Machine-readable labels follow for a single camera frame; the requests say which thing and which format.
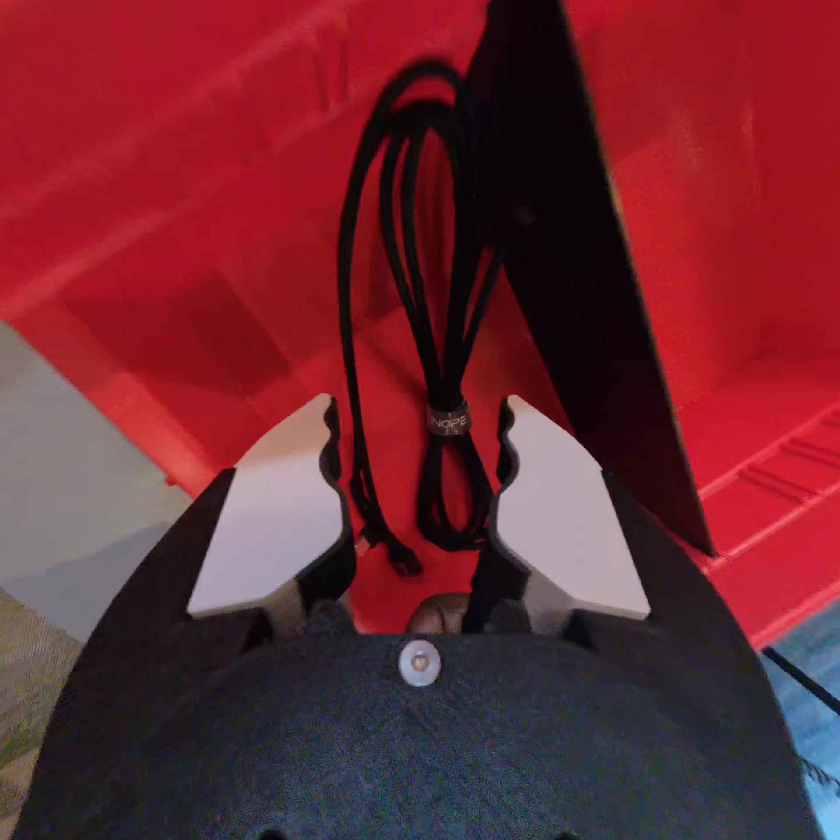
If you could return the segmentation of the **black bin divider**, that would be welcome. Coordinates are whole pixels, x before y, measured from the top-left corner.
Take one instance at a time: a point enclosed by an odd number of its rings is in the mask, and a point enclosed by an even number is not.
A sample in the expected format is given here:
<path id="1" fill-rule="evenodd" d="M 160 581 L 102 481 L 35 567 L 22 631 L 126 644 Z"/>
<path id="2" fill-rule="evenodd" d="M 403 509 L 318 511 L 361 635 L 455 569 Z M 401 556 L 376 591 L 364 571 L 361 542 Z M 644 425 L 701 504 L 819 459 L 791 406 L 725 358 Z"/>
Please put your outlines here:
<path id="1" fill-rule="evenodd" d="M 561 2 L 489 2 L 467 72 L 504 267 L 578 441 L 670 531 L 715 549 Z"/>

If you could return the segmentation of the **person's right hand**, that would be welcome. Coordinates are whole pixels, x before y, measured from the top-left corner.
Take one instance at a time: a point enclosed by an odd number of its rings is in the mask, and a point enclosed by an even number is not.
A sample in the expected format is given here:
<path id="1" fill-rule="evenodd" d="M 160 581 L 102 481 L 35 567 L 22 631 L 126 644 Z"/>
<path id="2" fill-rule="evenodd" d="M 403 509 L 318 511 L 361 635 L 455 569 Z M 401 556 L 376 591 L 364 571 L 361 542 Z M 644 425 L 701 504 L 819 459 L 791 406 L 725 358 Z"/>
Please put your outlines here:
<path id="1" fill-rule="evenodd" d="M 410 615 L 406 634 L 460 634 L 469 608 L 470 594 L 440 593 L 424 599 Z"/>

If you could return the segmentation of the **red plastic bin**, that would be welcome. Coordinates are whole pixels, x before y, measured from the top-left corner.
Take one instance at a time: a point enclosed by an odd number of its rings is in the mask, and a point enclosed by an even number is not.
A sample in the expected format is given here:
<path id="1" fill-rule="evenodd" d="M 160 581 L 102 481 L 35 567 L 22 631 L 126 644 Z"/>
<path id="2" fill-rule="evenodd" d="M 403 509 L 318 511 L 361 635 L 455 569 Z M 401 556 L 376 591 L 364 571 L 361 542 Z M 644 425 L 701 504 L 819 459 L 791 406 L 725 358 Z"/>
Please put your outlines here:
<path id="1" fill-rule="evenodd" d="M 335 250 L 385 84 L 489 2 L 2 2 L 2 321 L 197 496 L 343 402 Z M 838 600 L 838 2 L 561 2 L 754 646 Z M 504 278 L 465 392 L 570 426 Z"/>

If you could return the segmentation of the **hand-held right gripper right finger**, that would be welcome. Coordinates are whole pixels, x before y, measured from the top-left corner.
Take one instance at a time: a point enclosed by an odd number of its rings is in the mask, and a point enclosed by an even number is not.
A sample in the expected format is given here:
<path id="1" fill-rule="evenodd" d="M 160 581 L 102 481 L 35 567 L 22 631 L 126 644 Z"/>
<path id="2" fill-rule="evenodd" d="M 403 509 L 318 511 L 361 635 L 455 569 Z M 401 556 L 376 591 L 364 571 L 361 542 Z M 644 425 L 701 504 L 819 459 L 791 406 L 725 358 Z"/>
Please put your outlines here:
<path id="1" fill-rule="evenodd" d="M 561 634 L 575 611 L 643 622 L 650 604 L 602 467 L 561 425 L 518 395 L 502 400 L 490 546 L 515 574 L 536 634 Z"/>

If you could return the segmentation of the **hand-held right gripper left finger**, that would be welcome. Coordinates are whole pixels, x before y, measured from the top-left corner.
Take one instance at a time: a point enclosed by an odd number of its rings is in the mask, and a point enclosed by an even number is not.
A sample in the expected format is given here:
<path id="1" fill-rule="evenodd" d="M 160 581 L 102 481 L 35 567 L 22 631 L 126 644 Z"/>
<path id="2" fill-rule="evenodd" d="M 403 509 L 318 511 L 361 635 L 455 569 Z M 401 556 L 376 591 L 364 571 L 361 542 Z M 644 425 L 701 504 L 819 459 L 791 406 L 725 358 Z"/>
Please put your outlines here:
<path id="1" fill-rule="evenodd" d="M 188 615 L 258 607 L 305 621 L 337 602 L 356 572 L 350 508 L 339 486 L 336 400 L 313 397 L 239 460 L 196 578 Z"/>

